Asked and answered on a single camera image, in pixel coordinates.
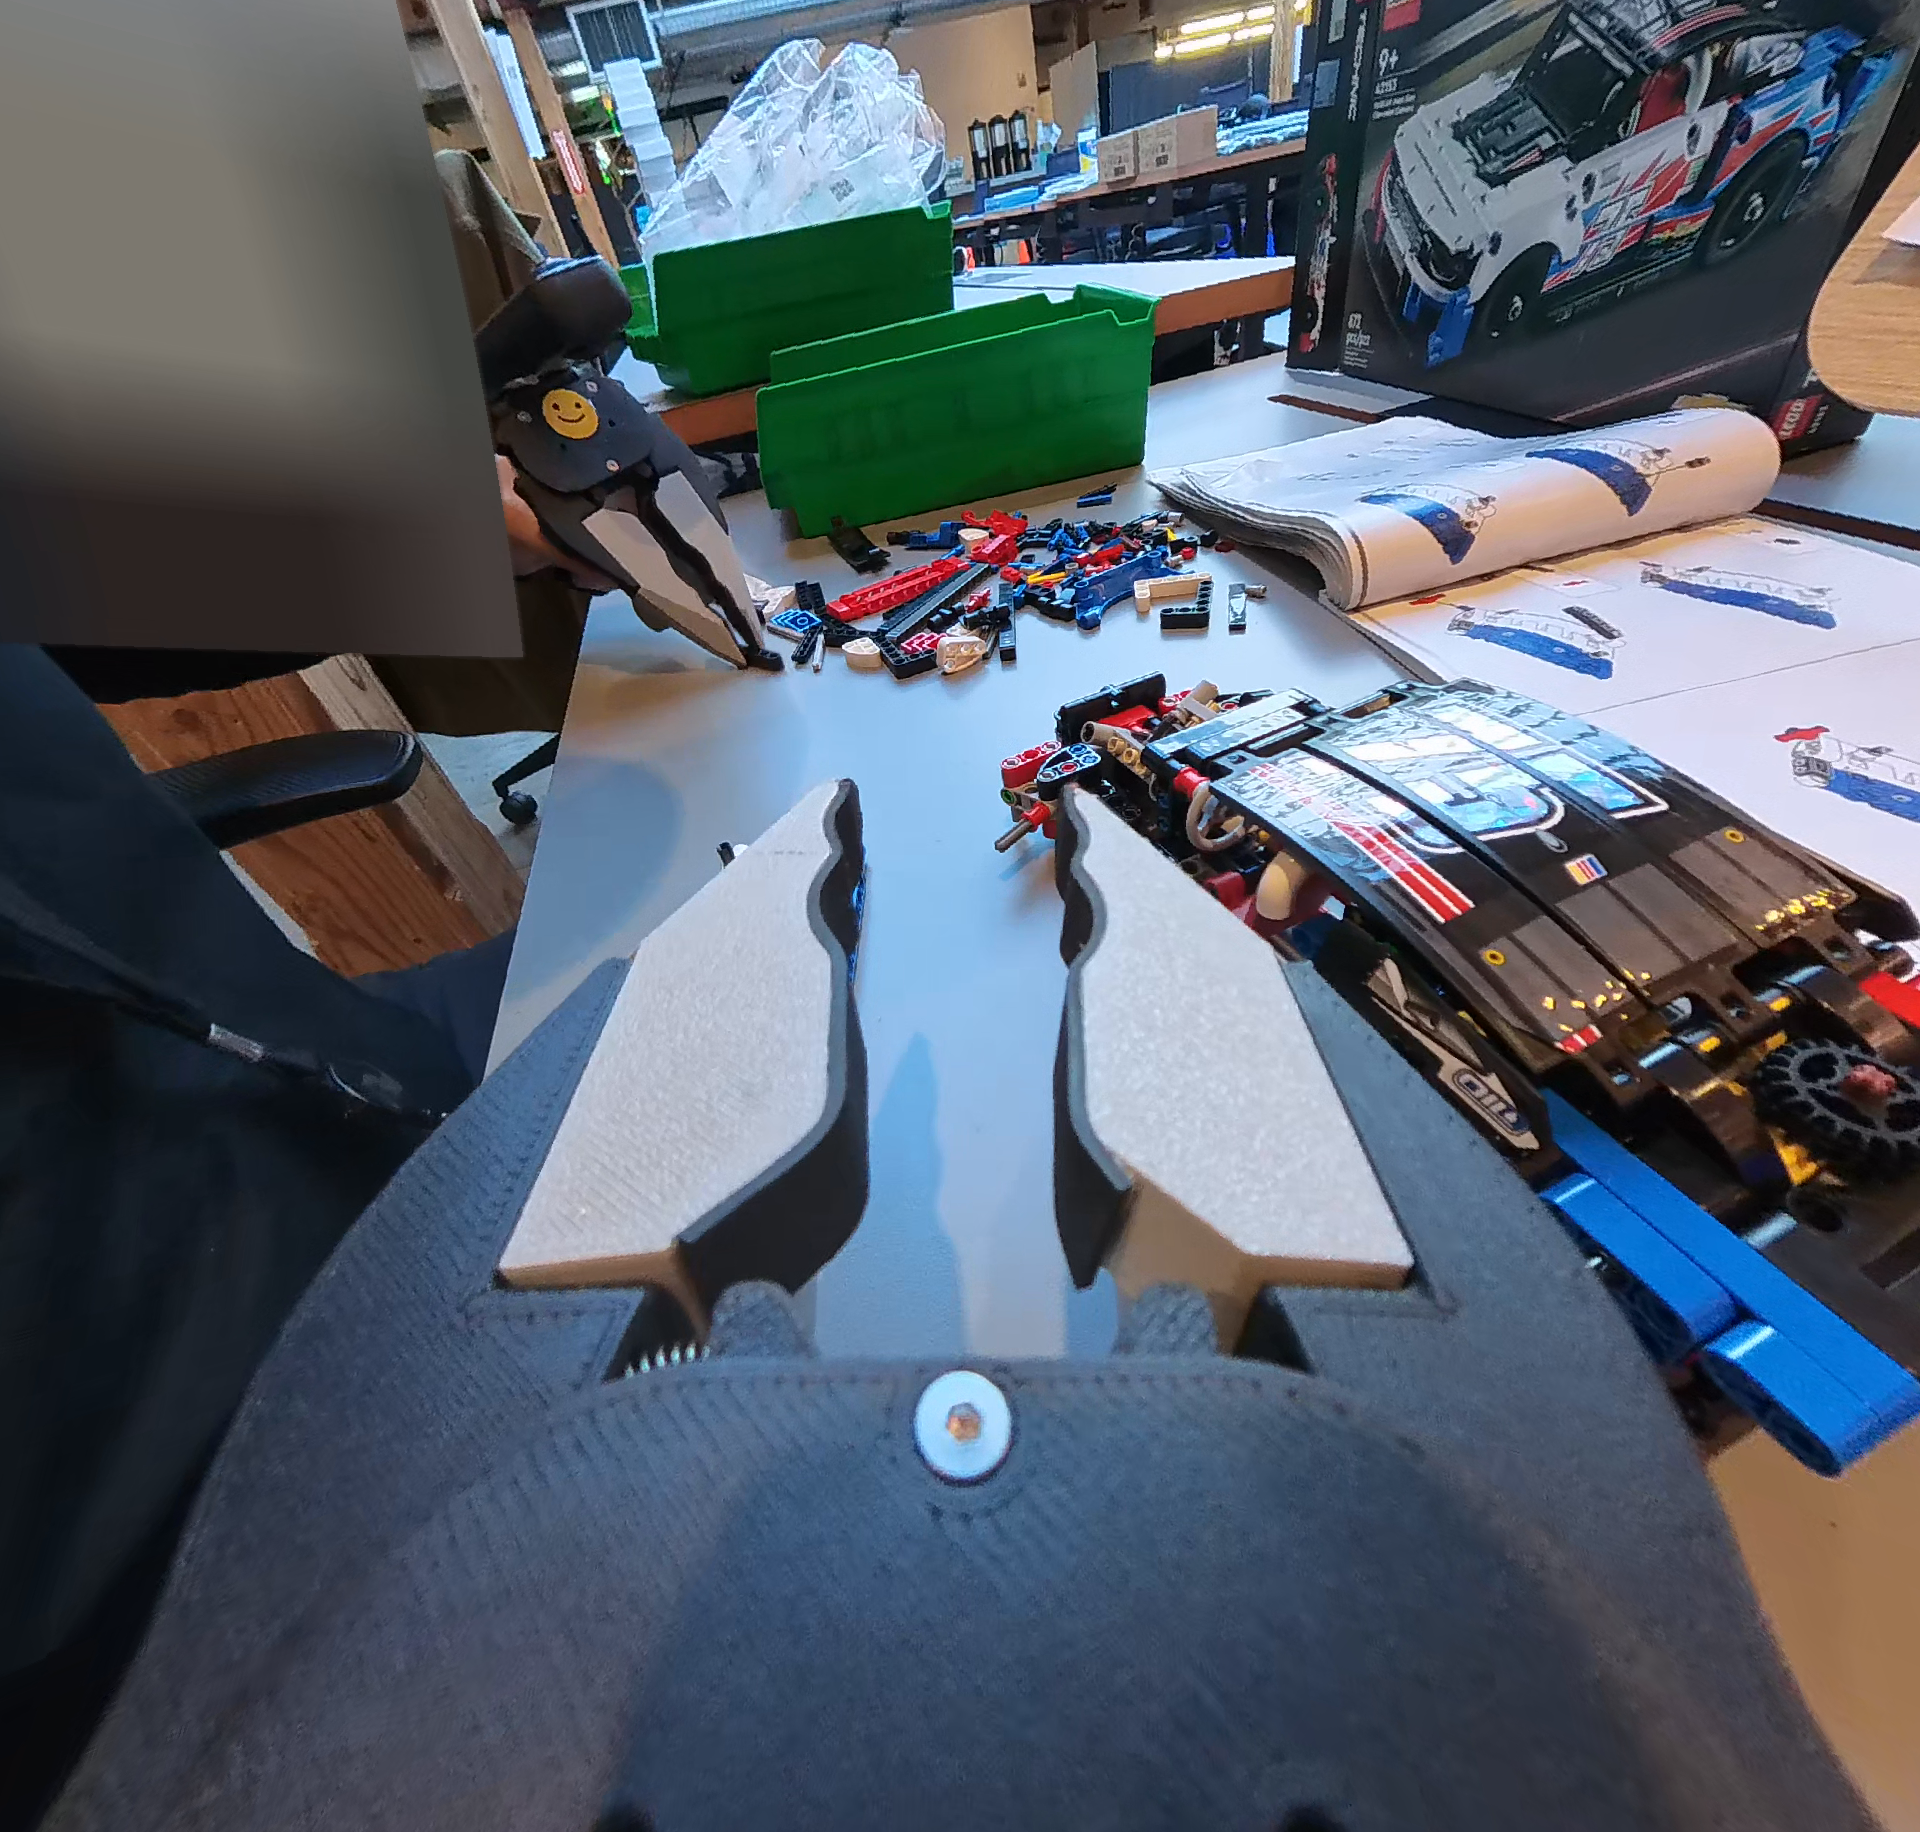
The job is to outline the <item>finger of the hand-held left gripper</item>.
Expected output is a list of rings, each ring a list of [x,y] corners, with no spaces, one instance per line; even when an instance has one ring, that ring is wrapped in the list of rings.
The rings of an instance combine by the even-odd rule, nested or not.
[[[780,651],[762,637],[754,592],[749,588],[749,574],[733,549],[729,530],[682,470],[659,475],[659,521],[707,574],[710,604],[729,617],[734,642],[743,644],[743,663],[783,665]]]
[[[578,525],[595,545],[592,556],[626,580],[648,625],[673,628],[723,663],[746,665],[729,617],[710,604],[707,574],[670,525],[654,534],[646,518],[620,508],[595,508]]]

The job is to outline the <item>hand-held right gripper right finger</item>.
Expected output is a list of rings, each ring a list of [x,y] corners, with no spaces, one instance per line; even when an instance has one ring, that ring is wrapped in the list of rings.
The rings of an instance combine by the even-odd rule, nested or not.
[[[1283,961],[1088,787],[1057,817],[1054,1220],[1079,1290],[1401,1290],[1411,1249]]]

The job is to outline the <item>pile of toy bricks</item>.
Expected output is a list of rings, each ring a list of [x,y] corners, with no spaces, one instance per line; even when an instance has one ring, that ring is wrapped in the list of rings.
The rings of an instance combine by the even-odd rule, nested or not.
[[[1026,617],[1095,636],[1130,611],[1173,636],[1208,631],[1208,556],[1233,545],[1173,510],[1119,521],[1113,497],[1113,486],[1095,490],[1049,521],[963,510],[882,540],[833,521],[829,549],[855,586],[829,594],[819,580],[750,580],[749,592],[802,665],[842,653],[847,671],[897,683],[1016,663]]]

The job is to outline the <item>grey desk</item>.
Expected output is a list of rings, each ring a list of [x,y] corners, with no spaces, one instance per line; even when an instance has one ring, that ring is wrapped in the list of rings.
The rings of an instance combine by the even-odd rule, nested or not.
[[[1283,355],[1162,384],[1146,468],[1311,438],[1387,409],[1376,389],[1294,380]],[[1214,564],[1264,581],[1250,628],[1214,604],[1202,637],[1130,611],[1098,636],[1022,612],[1016,663],[956,679],[729,674],[604,598],[540,797],[540,842],[496,1015],[497,1064],[608,956],[634,944],[821,778],[862,805],[871,1191],[852,1245],[808,1290],[827,1354],[1091,1359],[1116,1334],[1102,1275],[1075,1290],[1054,1230],[1060,899],[1046,842],[994,853],[996,759],[1061,700],[1137,674],[1173,684],[1294,684],[1333,704],[1392,676],[1319,604],[1298,559]],[[1767,1620],[1833,1747],[1890,1828],[1917,1828],[1917,1430],[1842,1481],[1770,1439],[1710,1464]]]

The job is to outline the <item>person's left hand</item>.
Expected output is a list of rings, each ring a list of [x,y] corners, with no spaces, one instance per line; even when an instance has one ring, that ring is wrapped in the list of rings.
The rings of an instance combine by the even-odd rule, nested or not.
[[[507,530],[507,554],[514,566],[514,580],[532,580],[540,574],[560,574],[573,588],[586,594],[602,594],[608,586],[604,574],[575,559],[566,549],[553,545],[545,534],[532,508],[518,495],[514,478],[503,486],[503,521]]]

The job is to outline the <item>green plastic bin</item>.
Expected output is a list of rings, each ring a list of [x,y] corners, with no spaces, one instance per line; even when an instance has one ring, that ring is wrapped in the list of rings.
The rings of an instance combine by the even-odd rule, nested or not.
[[[690,394],[762,384],[780,348],[951,309],[951,206],[666,250],[616,270],[626,343]]]
[[[1135,468],[1152,325],[1152,298],[1088,283],[780,348],[758,389],[766,502],[827,535]]]

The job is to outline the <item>partly built toy brick car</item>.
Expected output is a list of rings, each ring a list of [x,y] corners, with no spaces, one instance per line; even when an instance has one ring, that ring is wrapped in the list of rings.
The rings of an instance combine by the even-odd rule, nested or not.
[[[1522,692],[1069,700],[1007,853],[1113,819],[1311,967],[1554,1211],[1703,1439],[1917,1425],[1917,915]]]

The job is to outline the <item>clear plastic bags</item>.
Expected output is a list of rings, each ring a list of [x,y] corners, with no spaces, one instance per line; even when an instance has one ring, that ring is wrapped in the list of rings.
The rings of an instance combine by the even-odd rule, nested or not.
[[[684,163],[643,257],[921,206],[945,187],[945,122],[885,46],[780,42]]]

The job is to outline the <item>black office chair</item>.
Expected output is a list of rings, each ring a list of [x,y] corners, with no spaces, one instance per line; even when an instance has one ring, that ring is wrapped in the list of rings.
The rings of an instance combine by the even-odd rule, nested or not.
[[[471,826],[471,811],[455,790],[418,795],[420,775],[438,778],[438,766],[418,734],[341,730],[160,766],[146,782],[218,850],[387,808],[400,808],[420,842],[444,850],[438,836]]]

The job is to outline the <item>long wooden workbench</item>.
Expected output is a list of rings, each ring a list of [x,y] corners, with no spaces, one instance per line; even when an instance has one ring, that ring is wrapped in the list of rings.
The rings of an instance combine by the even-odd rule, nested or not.
[[[1240,149],[1186,174],[1084,187],[953,214],[953,269],[1164,257],[1288,257],[1307,139]]]

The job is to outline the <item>person's dark jacket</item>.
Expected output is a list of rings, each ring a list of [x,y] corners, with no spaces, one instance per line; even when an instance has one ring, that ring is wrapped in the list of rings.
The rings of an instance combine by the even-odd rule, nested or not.
[[[423,1140],[99,998],[18,904],[230,1035],[437,1112],[483,1075],[514,946],[337,974],[60,653],[2,647],[2,1828],[64,1784],[253,1372]]]

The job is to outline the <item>toy car set box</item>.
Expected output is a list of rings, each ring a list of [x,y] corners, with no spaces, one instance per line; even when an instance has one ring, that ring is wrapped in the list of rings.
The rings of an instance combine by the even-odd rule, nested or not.
[[[1917,0],[1314,0],[1294,366],[1545,422],[1866,413],[1807,362],[1917,147]]]

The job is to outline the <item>round wooden board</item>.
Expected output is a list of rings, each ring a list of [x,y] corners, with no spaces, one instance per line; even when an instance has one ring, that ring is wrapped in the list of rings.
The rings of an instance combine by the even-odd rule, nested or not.
[[[1813,377],[1847,405],[1917,417],[1917,154],[1820,287],[1807,355]]]

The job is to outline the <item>wooden bench frame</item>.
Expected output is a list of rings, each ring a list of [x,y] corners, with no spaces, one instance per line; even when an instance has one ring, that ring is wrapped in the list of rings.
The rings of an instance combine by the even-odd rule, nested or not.
[[[360,653],[227,692],[103,707],[103,717],[140,766],[333,730],[411,730]],[[396,805],[257,838],[227,860],[338,974],[414,967],[507,932],[527,886],[433,759]]]

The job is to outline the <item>wooden post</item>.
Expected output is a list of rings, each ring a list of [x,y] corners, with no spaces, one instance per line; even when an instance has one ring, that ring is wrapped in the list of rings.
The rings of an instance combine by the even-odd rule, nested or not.
[[[616,261],[608,220],[570,133],[527,0],[396,0],[401,25],[437,30],[471,124],[487,147],[493,185],[532,220],[553,255],[597,253]]]

